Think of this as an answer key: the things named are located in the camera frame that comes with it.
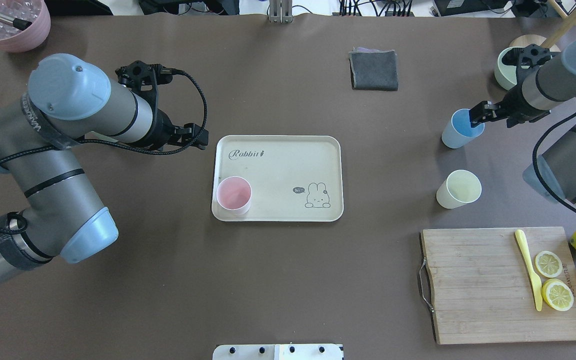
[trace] gray cloth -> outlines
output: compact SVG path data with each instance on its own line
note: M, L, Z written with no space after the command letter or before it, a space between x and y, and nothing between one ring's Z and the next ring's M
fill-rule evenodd
M396 91L397 53L356 47L350 53L352 88L361 90Z

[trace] wooden cutting board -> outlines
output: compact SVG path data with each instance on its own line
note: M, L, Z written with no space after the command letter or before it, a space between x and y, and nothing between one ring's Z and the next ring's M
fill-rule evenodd
M439 228L421 234L437 344L576 340L576 269L562 227L524 227L530 257L552 251L573 307L535 310L517 228Z

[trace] pink cup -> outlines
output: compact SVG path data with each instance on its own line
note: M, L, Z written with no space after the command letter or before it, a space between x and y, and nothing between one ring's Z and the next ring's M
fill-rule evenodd
M32 50L41 45L50 32L50 14L44 0L32 0L41 2L39 16L32 21L27 29L10 36L9 38L0 39L0 50L9 53L22 53Z
M243 177L224 178L217 186L217 203L233 215L244 215L250 209L252 187Z

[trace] knife blade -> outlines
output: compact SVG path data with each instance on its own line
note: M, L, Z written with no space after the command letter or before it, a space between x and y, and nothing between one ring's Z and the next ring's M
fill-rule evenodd
M521 230L521 228L514 231L514 238L517 240L517 245L519 245L519 251L521 251L521 257L526 265L526 270L528 270L528 278L530 278L530 286L532 287L532 296L534 297L534 307L538 312L542 310L542 304L544 299L542 299L542 279L537 275L535 269L533 268L533 260L530 258L530 250L528 249L528 240L526 240L526 233Z

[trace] lemon half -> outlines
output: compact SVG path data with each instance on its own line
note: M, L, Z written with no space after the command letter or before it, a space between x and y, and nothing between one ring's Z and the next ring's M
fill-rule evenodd
M546 278L557 278L564 270L562 260L551 251L542 251L534 257L537 271Z
M543 283L541 296L548 306L559 312L572 308L575 300L568 285L558 278L549 278Z

